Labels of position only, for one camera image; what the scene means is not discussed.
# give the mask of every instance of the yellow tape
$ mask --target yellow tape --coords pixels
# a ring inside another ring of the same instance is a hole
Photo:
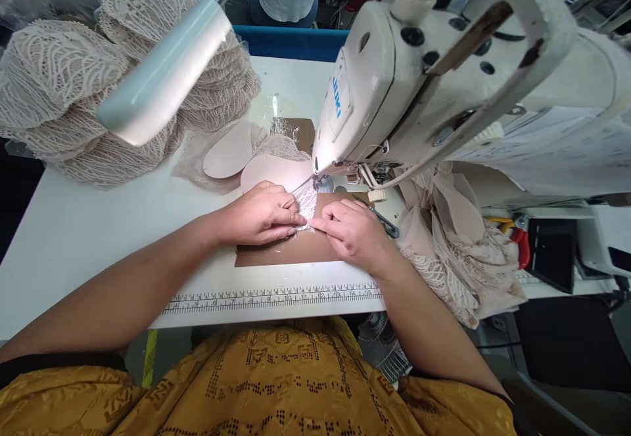
[[[158,346],[158,330],[150,329],[147,333],[147,348],[145,349],[145,368],[143,370],[143,388],[153,386],[153,366],[156,363],[156,347]]]

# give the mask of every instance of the white table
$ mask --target white table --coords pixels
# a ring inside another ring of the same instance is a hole
[[[311,118],[317,125],[332,63],[252,57],[252,65],[262,79],[262,94],[253,101],[248,120],[268,128],[271,118],[279,115]],[[109,191],[46,169],[0,266],[0,341],[10,339],[107,266],[237,197],[238,191],[219,196],[172,177],[170,172],[178,158],[179,152],[155,171]],[[388,194],[390,199],[378,209],[396,224],[402,214],[394,219],[394,213],[404,210],[403,202],[397,194]],[[182,292],[195,292],[210,279],[226,287],[246,286],[258,279],[275,280],[278,286],[301,286],[322,277],[331,283],[341,276],[356,282],[371,280],[343,262],[234,268],[234,259],[233,249],[216,254]],[[597,284],[588,288],[577,293],[604,291]],[[544,284],[524,289],[530,297],[560,294]],[[372,310],[360,308],[347,312]],[[288,309],[288,318],[340,312],[323,305]],[[266,310],[257,316],[260,320],[271,317]],[[207,324],[204,319],[203,314],[192,319],[169,316],[159,318],[155,327]],[[223,319],[240,320],[230,313]]]

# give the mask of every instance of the ruler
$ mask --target ruler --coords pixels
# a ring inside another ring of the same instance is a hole
[[[328,316],[385,309],[374,281],[178,293],[152,327]]]

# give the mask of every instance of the fingers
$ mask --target fingers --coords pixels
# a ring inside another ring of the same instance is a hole
[[[340,239],[337,239],[336,237],[333,237],[332,235],[327,235],[327,238],[329,239],[333,250],[335,251],[335,253],[337,253],[337,256],[342,260],[345,260],[348,256],[348,250],[346,249],[346,245],[344,245],[344,242],[342,242]]]
[[[276,204],[283,209],[289,209],[293,211],[298,210],[296,197],[291,193],[279,193],[276,198]]]
[[[350,207],[351,209],[354,210],[362,210],[362,208],[359,205],[362,205],[359,201],[351,201],[350,199],[343,199],[340,201],[342,204]]]
[[[309,221],[309,225],[341,241],[343,241],[345,237],[348,237],[348,225],[342,222],[313,218]]]
[[[267,180],[261,181],[252,189],[264,189],[264,188],[268,188],[267,191],[269,191],[270,193],[284,193],[285,192],[285,188],[283,186],[274,184]]]
[[[277,240],[285,239],[290,235],[296,233],[296,228],[292,226],[272,226],[267,230],[264,230],[258,235],[260,243],[269,243]]]
[[[258,185],[254,186],[252,189],[257,189],[257,188],[265,188],[265,187],[270,187],[270,186],[276,186],[274,183],[269,182],[267,180],[265,181],[261,181]]]
[[[304,226],[307,219],[299,215],[295,210],[276,208],[271,215],[271,223],[274,224],[296,224]]]
[[[342,220],[344,216],[352,211],[354,211],[353,208],[342,204],[340,201],[335,201],[334,203],[324,206],[322,209],[322,218],[328,220]]]

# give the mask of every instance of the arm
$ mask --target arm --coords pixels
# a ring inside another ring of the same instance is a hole
[[[388,239],[377,217],[359,201],[342,200],[310,225],[327,233],[339,257],[379,282],[390,322],[417,369],[481,389],[506,392],[443,302]]]
[[[260,183],[87,281],[0,347],[0,363],[28,354],[125,347],[217,247],[292,235],[292,224],[306,223],[296,211],[295,198],[282,186]]]

